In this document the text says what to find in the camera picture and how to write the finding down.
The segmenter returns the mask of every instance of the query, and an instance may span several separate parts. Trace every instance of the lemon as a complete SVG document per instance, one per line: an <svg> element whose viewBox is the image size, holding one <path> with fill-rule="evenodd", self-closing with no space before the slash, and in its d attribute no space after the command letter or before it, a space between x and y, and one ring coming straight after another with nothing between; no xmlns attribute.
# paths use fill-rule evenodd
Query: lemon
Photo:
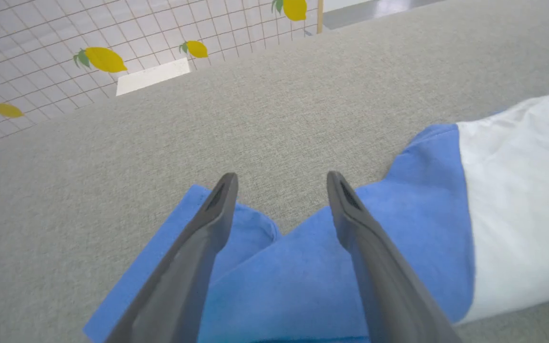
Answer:
<svg viewBox="0 0 549 343"><path fill-rule="evenodd" d="M179 51L181 52L181 50L183 50L186 54L189 51L190 54L197 59L204 59L209 56L207 53L207 47L201 42L195 40L189 40L181 44L179 46Z"/></svg>
<svg viewBox="0 0 549 343"><path fill-rule="evenodd" d="M281 9L283 9L289 20L306 20L306 0L273 0L270 11L274 11L275 6L279 14L281 14Z"/></svg>
<svg viewBox="0 0 549 343"><path fill-rule="evenodd" d="M119 72L127 70L124 61L120 55L100 46L82 49L77 55L73 56L73 61L79 67L78 61L90 68L90 63L95 68L106 72Z"/></svg>
<svg viewBox="0 0 549 343"><path fill-rule="evenodd" d="M9 118L22 117L24 114L16 107L10 104L0 104L0 115Z"/></svg>

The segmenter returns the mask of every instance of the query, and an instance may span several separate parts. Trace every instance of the lemon wallpaper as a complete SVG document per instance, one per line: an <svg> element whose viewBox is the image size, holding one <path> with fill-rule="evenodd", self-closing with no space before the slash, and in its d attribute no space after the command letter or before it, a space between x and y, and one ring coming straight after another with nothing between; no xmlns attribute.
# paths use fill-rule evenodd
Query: lemon wallpaper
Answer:
<svg viewBox="0 0 549 343"><path fill-rule="evenodd" d="M0 138L176 59L208 68L317 32L318 0L0 0Z"/></svg>

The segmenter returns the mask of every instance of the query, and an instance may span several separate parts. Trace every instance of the folded cloth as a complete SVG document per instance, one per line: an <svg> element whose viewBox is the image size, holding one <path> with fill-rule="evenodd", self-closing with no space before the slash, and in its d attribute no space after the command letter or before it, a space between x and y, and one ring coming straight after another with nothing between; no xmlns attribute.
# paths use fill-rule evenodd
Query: folded cloth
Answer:
<svg viewBox="0 0 549 343"><path fill-rule="evenodd" d="M84 333L93 342L105 341L164 254L198 212L209 193L211 191L199 185L190 187L165 223L90 317L84 327ZM262 213L237 203L230 236L226 246L215 258L210 283L217 282L231 269L280 237L281 233L272 220Z"/></svg>

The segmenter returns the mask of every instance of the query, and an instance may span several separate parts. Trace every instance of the gray couch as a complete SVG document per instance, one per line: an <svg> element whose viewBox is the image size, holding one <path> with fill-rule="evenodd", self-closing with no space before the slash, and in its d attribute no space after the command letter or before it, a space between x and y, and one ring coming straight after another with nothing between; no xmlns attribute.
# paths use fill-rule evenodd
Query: gray couch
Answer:
<svg viewBox="0 0 549 343"><path fill-rule="evenodd" d="M325 174L376 182L426 126L549 94L549 1L447 0L85 107L0 140L0 343L83 324L192 184L290 232ZM549 343L549 304L460 326Z"/></svg>

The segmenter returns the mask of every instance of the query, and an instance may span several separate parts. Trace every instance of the green leaf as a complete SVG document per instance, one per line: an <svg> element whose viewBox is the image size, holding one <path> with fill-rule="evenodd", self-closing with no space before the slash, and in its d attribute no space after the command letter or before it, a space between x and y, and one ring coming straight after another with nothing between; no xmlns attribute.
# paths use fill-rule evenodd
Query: green leaf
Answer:
<svg viewBox="0 0 549 343"><path fill-rule="evenodd" d="M90 60L88 59L88 56L86 56L86 50L82 49L78 52L78 59L80 60L80 63L90 68Z"/></svg>

